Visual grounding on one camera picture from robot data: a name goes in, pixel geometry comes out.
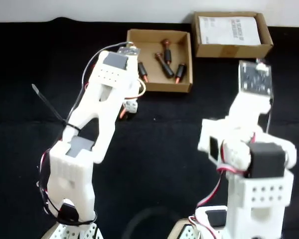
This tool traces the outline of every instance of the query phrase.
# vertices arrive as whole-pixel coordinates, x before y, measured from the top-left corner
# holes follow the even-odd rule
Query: metal bracket
[[[50,239],[78,239],[79,235],[79,227],[60,224],[51,235]],[[103,239],[103,236],[100,229],[97,228],[96,224],[92,223],[90,227],[84,232],[84,237],[82,239]]]

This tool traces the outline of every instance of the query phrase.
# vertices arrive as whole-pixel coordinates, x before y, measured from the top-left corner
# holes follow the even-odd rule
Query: small box
[[[199,17],[231,17],[251,16],[257,23],[261,45],[222,45],[202,44],[200,39]],[[195,12],[192,23],[196,57],[227,57],[227,58],[264,58],[273,47],[265,18],[261,13],[250,11],[237,12]]]
[[[170,68],[176,73],[178,65],[185,63],[187,71],[179,84],[175,78],[168,79],[159,62],[155,59],[155,53],[163,53],[162,41],[170,40],[172,63]],[[142,30],[131,29],[128,31],[127,41],[132,41],[141,50],[139,61],[143,62],[148,73],[149,82],[146,83],[147,91],[161,92],[189,92],[193,84],[192,58],[190,34],[184,31],[172,30]]]

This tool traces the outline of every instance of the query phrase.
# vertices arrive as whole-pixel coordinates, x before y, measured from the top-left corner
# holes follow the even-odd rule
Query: perforated metal bracket
[[[192,225],[184,225],[181,233],[179,234],[178,239],[199,239],[197,231],[193,228]]]
[[[273,97],[271,66],[248,61],[239,62],[240,90]]]
[[[78,227],[60,224],[51,235],[50,239],[78,239],[80,238],[79,235],[80,229]],[[100,229],[93,223],[85,231],[82,239],[103,239],[103,236]]]
[[[140,53],[140,50],[136,47],[120,47],[118,50],[118,53],[127,55],[127,56],[138,56]]]

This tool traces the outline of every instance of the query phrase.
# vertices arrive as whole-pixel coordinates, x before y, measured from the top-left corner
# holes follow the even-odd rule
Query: white plastic part
[[[263,65],[259,65],[257,70],[266,71]],[[270,95],[240,90],[225,119],[202,121],[198,150],[207,152],[210,161],[216,165],[221,163],[223,146],[226,163],[240,170],[247,169],[251,159],[245,143],[250,138],[255,142],[273,142],[281,146],[286,154],[283,177],[253,179],[226,173],[229,181],[228,210],[222,239],[281,237],[285,207],[290,204],[294,181],[294,175],[288,169],[296,164],[297,150],[291,142],[264,133],[258,126],[259,115],[268,113],[270,107]],[[217,158],[211,155],[211,137],[217,141]],[[203,229],[201,238],[208,237],[210,232]]]
[[[210,206],[210,207],[199,207],[195,210],[195,217],[204,225],[211,226],[208,220],[208,216],[206,212],[208,211],[217,211],[217,210],[225,210],[227,211],[226,206]],[[204,226],[197,226],[197,229],[200,231],[201,239],[214,239],[214,236],[210,233],[210,231]],[[215,235],[220,239],[222,237],[223,228],[214,228]]]
[[[103,161],[115,131],[115,121],[125,97],[129,94],[132,82],[138,79],[137,56],[128,56],[126,70],[103,64],[108,51],[102,51],[96,63],[89,85],[78,107],[73,111],[69,123],[78,128],[84,127],[91,119],[99,119],[99,136],[92,148],[93,161]],[[78,131],[67,126],[62,140],[70,142]]]
[[[285,207],[290,204],[294,176],[248,179],[231,175],[224,239],[278,239]]]
[[[137,55],[128,56],[126,70],[103,64],[108,55],[108,51],[100,53],[89,85],[69,119],[69,123],[78,128],[83,128],[93,118],[99,119],[99,136],[92,151],[81,149],[75,157],[67,155],[71,148],[71,139],[78,134],[78,130],[67,126],[62,141],[58,141],[49,152],[49,198],[58,210],[65,199],[70,200],[79,214],[80,222],[95,218],[93,163],[103,161],[115,131],[115,121],[120,108],[133,85],[132,82],[138,81]],[[57,216],[51,203],[49,209]],[[81,225],[79,228],[87,230],[88,227],[89,225]]]
[[[224,162],[240,171],[246,171],[251,162],[250,148],[237,139],[223,141]]]
[[[58,209],[64,199],[69,199],[79,214],[79,221],[93,220],[95,195],[91,152],[83,149],[73,158],[66,155],[70,147],[69,143],[58,141],[50,150],[49,198]],[[57,216],[57,211],[50,203],[49,209]]]
[[[236,125],[253,127],[258,124],[260,114],[271,108],[270,97],[240,91],[230,107],[228,118]]]
[[[216,166],[222,163],[221,146],[223,146],[224,162],[238,170],[244,171],[250,165],[250,151],[246,145],[254,135],[254,128],[239,128],[228,118],[220,120],[203,119],[198,150],[208,153],[210,161]],[[210,151],[210,138],[217,140],[218,157],[214,158]]]
[[[103,239],[101,231],[95,223],[90,224],[86,231],[80,231],[78,227],[60,224],[50,239],[77,239],[79,235],[80,239]]]

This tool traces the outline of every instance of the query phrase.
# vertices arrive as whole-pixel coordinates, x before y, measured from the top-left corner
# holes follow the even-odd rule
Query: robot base
[[[49,229],[41,239],[77,239],[79,234],[80,230],[77,227],[56,224]],[[82,239],[103,239],[103,236],[100,229],[93,223],[90,225],[90,228],[84,232]]]

